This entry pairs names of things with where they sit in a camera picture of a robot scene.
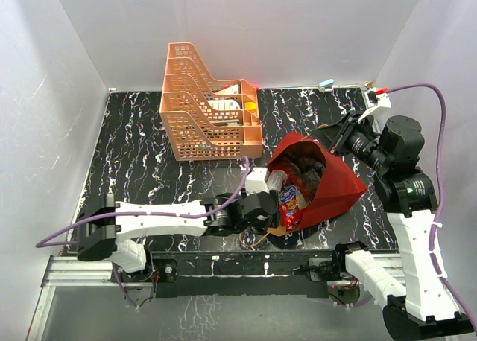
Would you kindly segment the red candy bag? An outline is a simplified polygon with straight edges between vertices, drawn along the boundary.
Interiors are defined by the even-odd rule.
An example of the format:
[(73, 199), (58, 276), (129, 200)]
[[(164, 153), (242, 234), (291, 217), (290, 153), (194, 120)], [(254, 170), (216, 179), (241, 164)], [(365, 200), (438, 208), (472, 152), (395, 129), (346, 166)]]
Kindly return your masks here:
[(308, 205), (309, 198), (296, 185), (285, 186), (279, 193), (281, 224), (287, 230), (297, 228)]

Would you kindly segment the red brown paper bag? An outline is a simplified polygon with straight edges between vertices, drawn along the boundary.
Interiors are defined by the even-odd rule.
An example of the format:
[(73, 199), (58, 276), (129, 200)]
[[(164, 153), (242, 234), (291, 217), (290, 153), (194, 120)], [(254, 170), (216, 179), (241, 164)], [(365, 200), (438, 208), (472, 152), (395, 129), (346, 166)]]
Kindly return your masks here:
[(282, 189), (296, 185), (308, 198), (297, 228), (287, 230), (281, 224), (266, 232), (255, 232), (262, 238), (282, 237), (316, 226), (326, 220), (348, 212), (367, 190), (367, 186), (355, 175), (342, 159), (332, 155), (319, 142), (291, 132), (279, 143), (267, 165), (269, 173), (274, 170), (288, 174)]

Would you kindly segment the silver foil snack packet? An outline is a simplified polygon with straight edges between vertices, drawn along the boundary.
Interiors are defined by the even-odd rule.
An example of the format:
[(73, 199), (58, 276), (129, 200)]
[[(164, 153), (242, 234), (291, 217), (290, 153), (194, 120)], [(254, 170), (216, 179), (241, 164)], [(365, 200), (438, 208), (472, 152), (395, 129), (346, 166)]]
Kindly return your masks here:
[(269, 173), (266, 184), (269, 191), (281, 191), (288, 174), (283, 170), (273, 170)]

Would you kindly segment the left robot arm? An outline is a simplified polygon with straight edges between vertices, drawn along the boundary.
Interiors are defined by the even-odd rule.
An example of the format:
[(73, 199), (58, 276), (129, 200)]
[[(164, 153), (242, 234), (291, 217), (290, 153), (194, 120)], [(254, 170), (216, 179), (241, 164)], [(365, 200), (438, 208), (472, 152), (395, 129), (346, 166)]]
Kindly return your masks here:
[(112, 194), (104, 207), (82, 220), (78, 228), (79, 261), (109, 261), (144, 281), (154, 271), (139, 238), (157, 235), (226, 237), (246, 229), (266, 232), (280, 222), (275, 191), (222, 194), (170, 205), (120, 203)]

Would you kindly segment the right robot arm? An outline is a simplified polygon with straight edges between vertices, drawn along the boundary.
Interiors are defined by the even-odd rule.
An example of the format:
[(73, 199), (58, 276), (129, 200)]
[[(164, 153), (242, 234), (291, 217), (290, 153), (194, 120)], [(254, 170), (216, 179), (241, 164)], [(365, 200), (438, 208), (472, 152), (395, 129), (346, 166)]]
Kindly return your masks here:
[(382, 309), (393, 340), (427, 340), (476, 331), (476, 321), (444, 278), (438, 249), (437, 197), (417, 166), (424, 145), (421, 125), (390, 117), (381, 133), (371, 116), (349, 113), (312, 132), (333, 155), (353, 154), (373, 172), (374, 190), (399, 247), (404, 282), (384, 269), (362, 242), (339, 244), (332, 257), (337, 277), (355, 277)]

